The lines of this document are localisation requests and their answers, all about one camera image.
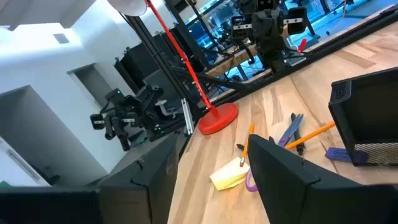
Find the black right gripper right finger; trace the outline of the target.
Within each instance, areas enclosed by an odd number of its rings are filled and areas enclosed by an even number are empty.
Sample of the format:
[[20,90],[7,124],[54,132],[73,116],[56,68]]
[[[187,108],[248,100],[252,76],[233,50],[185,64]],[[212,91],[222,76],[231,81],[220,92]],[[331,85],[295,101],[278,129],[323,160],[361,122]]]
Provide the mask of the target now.
[[361,216],[362,185],[256,134],[248,155],[271,224],[350,224]]

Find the black mesh desk organizer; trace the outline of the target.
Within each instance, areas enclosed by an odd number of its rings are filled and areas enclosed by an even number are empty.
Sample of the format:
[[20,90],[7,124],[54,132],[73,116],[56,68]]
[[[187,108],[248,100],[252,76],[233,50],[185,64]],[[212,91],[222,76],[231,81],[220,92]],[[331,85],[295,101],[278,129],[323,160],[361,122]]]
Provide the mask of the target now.
[[356,167],[398,167],[398,67],[331,84],[328,104]]

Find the red desk lamp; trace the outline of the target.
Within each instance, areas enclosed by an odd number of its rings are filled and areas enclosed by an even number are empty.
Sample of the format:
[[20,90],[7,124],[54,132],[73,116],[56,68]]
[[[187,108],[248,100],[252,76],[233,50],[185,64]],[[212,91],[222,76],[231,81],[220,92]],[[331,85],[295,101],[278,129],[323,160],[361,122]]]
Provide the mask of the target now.
[[205,103],[207,113],[199,120],[198,128],[199,131],[204,135],[209,135],[216,133],[223,128],[227,127],[238,115],[238,108],[232,103],[227,103],[225,105],[214,106],[211,104],[208,97],[205,95],[203,88],[200,85],[199,79],[194,72],[191,63],[188,60],[186,53],[179,46],[173,35],[171,34],[169,28],[165,24],[163,18],[158,13],[156,7],[153,5],[151,0],[107,0],[110,5],[115,8],[118,12],[126,16],[139,17],[143,15],[147,8],[149,7],[159,23],[161,24],[163,30],[165,31],[167,37],[171,41],[172,45],[176,49],[181,60],[184,62],[191,75],[197,90],[201,96],[202,101]]

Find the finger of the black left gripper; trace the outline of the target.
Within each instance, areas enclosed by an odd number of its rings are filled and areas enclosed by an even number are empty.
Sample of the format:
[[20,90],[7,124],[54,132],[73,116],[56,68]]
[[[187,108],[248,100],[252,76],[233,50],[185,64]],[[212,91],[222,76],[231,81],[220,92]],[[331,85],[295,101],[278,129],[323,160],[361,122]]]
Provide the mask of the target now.
[[253,18],[252,19],[252,33],[254,37],[254,41],[256,43],[257,54],[261,59],[261,62],[265,62],[264,56],[264,41],[267,39],[267,36],[270,31],[270,19],[265,18]]
[[284,25],[283,20],[278,18],[272,19],[273,25],[271,30],[271,69],[273,72],[280,72],[285,68],[284,55],[282,50],[284,49],[285,42],[282,36]]

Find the purple handled scissors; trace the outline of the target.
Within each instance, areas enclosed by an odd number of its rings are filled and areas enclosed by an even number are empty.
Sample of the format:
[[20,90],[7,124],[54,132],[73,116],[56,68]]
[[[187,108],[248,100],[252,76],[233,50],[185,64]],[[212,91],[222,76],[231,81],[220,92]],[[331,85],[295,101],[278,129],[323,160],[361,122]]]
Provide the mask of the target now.
[[246,174],[246,181],[245,181],[246,189],[249,192],[257,192],[258,191],[257,185],[256,183],[251,184],[251,179],[252,179],[252,171],[251,169],[249,169]]

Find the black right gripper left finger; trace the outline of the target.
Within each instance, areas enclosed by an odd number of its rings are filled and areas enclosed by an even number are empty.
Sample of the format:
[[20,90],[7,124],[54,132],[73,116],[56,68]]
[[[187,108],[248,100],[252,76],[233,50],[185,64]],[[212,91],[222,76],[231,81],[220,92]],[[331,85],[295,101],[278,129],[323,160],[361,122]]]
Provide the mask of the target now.
[[178,172],[177,136],[133,148],[101,183],[103,224],[167,224]]

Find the orange pencil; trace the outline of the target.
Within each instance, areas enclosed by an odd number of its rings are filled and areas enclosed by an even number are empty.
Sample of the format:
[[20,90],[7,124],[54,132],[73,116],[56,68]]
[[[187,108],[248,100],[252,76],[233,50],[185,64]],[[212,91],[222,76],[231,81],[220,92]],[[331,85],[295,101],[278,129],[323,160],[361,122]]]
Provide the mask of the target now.
[[243,149],[243,153],[239,162],[239,165],[242,167],[244,165],[245,159],[247,157],[248,154],[248,144],[249,144],[249,136],[254,132],[254,122],[251,122],[251,125],[249,127],[249,133],[248,133],[248,137],[246,139],[246,143],[244,145],[244,149]]
[[285,149],[290,150],[290,149],[298,146],[299,144],[304,143],[305,141],[308,141],[309,139],[314,138],[315,136],[318,136],[319,134],[324,133],[325,131],[327,131],[335,126],[336,126],[335,122],[331,122],[327,125],[324,125],[321,128],[317,129],[316,131],[313,131],[310,134],[286,145]]

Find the yellow sticky note pad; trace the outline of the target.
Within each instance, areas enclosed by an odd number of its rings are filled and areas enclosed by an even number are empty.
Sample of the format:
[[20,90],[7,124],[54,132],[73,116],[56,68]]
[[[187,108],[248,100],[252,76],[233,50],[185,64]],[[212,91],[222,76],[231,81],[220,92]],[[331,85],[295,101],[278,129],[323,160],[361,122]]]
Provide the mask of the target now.
[[210,179],[216,190],[228,189],[246,180],[246,174],[250,166],[244,163],[241,167],[240,160],[239,157],[236,157],[210,175]]

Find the black pen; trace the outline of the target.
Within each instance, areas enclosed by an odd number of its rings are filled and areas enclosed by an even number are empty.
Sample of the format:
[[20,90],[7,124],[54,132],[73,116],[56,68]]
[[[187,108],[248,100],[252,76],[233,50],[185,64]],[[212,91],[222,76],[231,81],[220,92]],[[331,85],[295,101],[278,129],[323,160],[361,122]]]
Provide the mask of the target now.
[[[297,116],[296,116],[296,114],[294,114],[294,113],[292,113],[292,114],[290,115],[290,118],[291,118],[292,121],[294,121],[294,120],[296,119],[296,117],[297,117]],[[301,136],[300,136],[299,128],[297,128],[297,130],[294,132],[294,139],[295,139],[295,140],[299,140],[300,138],[301,138]],[[300,143],[300,144],[298,144],[298,145],[296,146],[296,150],[297,150],[297,152],[298,152],[298,154],[299,154],[300,156],[303,155],[304,149],[305,149],[304,143]]]

